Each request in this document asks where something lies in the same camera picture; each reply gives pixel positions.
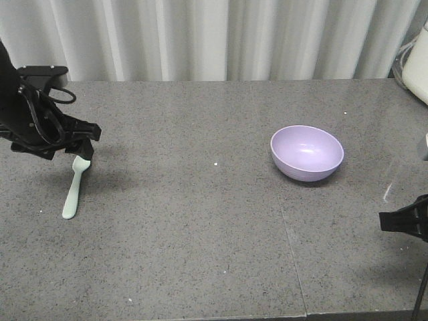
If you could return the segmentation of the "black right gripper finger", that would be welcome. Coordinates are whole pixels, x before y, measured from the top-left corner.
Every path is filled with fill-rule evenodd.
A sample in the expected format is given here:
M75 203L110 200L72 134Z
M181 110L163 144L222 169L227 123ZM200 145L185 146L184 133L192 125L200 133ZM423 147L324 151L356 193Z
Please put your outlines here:
M427 194L399 210L380 212L379 219L382 231L406 233L427 241Z

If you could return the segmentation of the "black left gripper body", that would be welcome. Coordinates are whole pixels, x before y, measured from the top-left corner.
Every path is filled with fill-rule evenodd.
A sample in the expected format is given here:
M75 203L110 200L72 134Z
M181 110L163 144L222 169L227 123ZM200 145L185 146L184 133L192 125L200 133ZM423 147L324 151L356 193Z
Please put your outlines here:
M65 88L48 93L24 80L1 45L1 138L11 150L51 160L69 143L68 120L58 104L72 104L76 95Z

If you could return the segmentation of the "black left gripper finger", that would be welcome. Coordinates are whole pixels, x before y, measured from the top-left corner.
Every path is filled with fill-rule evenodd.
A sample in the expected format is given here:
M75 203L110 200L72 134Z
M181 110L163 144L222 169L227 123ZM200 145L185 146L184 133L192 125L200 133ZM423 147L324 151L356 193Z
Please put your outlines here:
M77 118L68 120L68 140L70 142L84 139L99 141L101 133L101 128L95 123L89 123Z
M67 147L65 147L65 153L74 154L86 161L91 161L94 149L90 140L77 140L69 143Z

